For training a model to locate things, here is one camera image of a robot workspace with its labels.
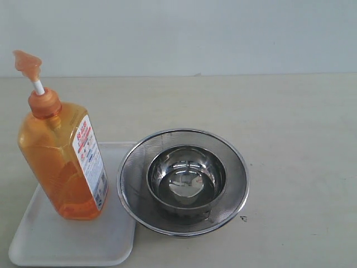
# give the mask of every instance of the plastic tray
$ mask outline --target plastic tray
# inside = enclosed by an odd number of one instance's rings
[[[18,266],[111,266],[123,262],[133,247],[135,221],[120,203],[116,177],[133,144],[99,143],[109,190],[95,220],[61,218],[38,186],[10,245],[10,260]]]

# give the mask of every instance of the white table surface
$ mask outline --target white table surface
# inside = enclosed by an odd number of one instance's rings
[[[211,131],[245,158],[243,211],[221,229],[175,239],[137,227],[121,267],[355,267],[357,74],[48,78],[86,106],[99,141],[174,127]],[[37,185],[16,142],[26,79],[0,79],[0,267]],[[247,222],[240,216],[246,216]]]

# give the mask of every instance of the pump dispenser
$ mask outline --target pump dispenser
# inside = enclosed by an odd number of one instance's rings
[[[39,58],[21,50],[13,53],[15,68],[35,87],[18,146],[59,215],[94,219],[102,211],[108,180],[88,112],[61,102],[54,90],[42,86]]]

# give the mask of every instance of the stainless steel bowl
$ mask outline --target stainless steel bowl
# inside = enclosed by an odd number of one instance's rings
[[[171,156],[170,161],[165,160],[167,156]],[[214,197],[203,202],[203,206],[213,204],[206,213],[196,217],[178,217],[170,210],[176,207],[187,212],[191,208],[202,207],[196,203],[205,188],[204,183],[200,186],[199,179],[189,191],[179,190],[183,187],[179,184],[176,184],[176,189],[172,186],[169,189],[170,201],[162,201],[160,190],[156,190],[160,187],[158,181],[162,181],[167,171],[180,171],[175,163],[183,164],[184,171],[192,171],[192,164],[197,165],[194,168],[196,175],[205,174],[210,181],[213,178],[220,181],[218,184],[221,186],[217,184]],[[118,171],[117,188],[125,210],[137,222],[165,235],[191,237],[216,230],[238,214],[247,200],[249,178],[240,153],[222,138],[200,130],[175,129],[150,135],[127,153]]]
[[[149,166],[147,185],[158,205],[177,216],[208,213],[225,189],[225,169],[210,151],[180,145],[160,153]]]

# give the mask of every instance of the bottle label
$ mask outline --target bottle label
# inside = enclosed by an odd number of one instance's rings
[[[88,115],[80,122],[72,146],[97,209],[101,210],[108,191],[108,179]]]

